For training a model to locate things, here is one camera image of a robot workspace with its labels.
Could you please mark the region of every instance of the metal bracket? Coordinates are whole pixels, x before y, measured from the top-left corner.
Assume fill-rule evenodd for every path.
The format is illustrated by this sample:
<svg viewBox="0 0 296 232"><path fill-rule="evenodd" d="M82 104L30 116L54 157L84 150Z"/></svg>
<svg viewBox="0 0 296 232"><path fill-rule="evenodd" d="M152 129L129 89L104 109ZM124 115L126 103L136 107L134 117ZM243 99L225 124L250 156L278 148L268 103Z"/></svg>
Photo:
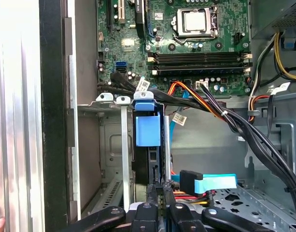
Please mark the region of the metal bracket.
<svg viewBox="0 0 296 232"><path fill-rule="evenodd" d="M240 197L253 203L261 214L273 221L274 229L281 228L285 232L296 232L296 229L292 226L296 221L274 204L265 201L265 199L251 189L243 189L238 186L237 191Z"/></svg>
<svg viewBox="0 0 296 232"><path fill-rule="evenodd" d="M117 105L130 105L130 97L127 97L127 96L118 97L116 104Z"/></svg>
<svg viewBox="0 0 296 232"><path fill-rule="evenodd" d="M128 130L127 130L127 107L130 105L130 97L121 96L116 100L121 106L121 138L122 138L122 173L123 173L123 203L127 212L130 205L130 179L128 160Z"/></svg>
<svg viewBox="0 0 296 232"><path fill-rule="evenodd" d="M101 93L95 100L96 102L113 102L113 95L111 93Z"/></svg>
<svg viewBox="0 0 296 232"><path fill-rule="evenodd" d="M154 100L154 94L153 92L150 91L145 91L145 92L135 92L134 93L134 100Z"/></svg>

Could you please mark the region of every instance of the black handle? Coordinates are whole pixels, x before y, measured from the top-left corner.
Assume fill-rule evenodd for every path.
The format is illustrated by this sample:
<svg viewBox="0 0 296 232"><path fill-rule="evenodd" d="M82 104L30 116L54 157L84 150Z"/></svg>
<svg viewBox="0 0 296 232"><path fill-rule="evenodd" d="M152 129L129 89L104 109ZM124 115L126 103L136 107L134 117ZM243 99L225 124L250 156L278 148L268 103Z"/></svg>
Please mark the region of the black handle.
<svg viewBox="0 0 296 232"><path fill-rule="evenodd" d="M230 232L273 232L218 207L205 208L202 211L201 218L209 226Z"/></svg>
<svg viewBox="0 0 296 232"><path fill-rule="evenodd" d="M69 225L60 232L101 232L123 224L125 217L124 209L110 206Z"/></svg>
<svg viewBox="0 0 296 232"><path fill-rule="evenodd" d="M175 203L169 207L171 222L169 228L175 227L180 232L207 232L204 225L194 218L190 208L182 203Z"/></svg>

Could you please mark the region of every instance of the pcie slot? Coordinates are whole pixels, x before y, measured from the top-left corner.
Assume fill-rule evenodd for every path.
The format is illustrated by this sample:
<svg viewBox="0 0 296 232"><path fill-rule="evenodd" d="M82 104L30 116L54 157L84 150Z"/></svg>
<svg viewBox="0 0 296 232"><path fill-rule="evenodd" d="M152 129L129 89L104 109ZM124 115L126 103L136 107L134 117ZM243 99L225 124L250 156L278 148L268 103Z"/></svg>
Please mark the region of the pcie slot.
<svg viewBox="0 0 296 232"><path fill-rule="evenodd" d="M113 13L112 13L112 0L107 0L107 29L110 33L113 31Z"/></svg>
<svg viewBox="0 0 296 232"><path fill-rule="evenodd" d="M118 0L118 17L119 22L125 23L125 8L124 8L124 0Z"/></svg>

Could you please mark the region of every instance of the yellow wire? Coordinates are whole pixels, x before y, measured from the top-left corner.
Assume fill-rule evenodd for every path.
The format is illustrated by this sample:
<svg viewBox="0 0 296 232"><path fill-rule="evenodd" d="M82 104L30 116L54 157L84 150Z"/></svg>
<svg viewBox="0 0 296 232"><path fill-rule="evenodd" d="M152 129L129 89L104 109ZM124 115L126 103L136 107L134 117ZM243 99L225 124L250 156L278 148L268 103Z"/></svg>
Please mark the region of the yellow wire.
<svg viewBox="0 0 296 232"><path fill-rule="evenodd" d="M296 75L292 75L289 72L287 72L282 64L281 56L280 56L280 33L277 33L277 36L274 39L274 54L281 71L285 73L287 76L289 76L290 78L296 80Z"/></svg>
<svg viewBox="0 0 296 232"><path fill-rule="evenodd" d="M208 202L196 202L196 203L193 203L193 204L208 204Z"/></svg>

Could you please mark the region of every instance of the sata port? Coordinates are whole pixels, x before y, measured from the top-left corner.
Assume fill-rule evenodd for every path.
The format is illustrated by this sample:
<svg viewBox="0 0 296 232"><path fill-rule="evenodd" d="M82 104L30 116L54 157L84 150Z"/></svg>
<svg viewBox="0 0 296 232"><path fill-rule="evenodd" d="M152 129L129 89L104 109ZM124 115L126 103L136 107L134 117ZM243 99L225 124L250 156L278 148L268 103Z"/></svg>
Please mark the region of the sata port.
<svg viewBox="0 0 296 232"><path fill-rule="evenodd" d="M127 68L126 67L115 67L115 69L121 73L126 73L127 72Z"/></svg>
<svg viewBox="0 0 296 232"><path fill-rule="evenodd" d="M117 61L115 63L115 65L116 65L116 67L122 67L122 66L126 67L127 66L127 62L126 61Z"/></svg>

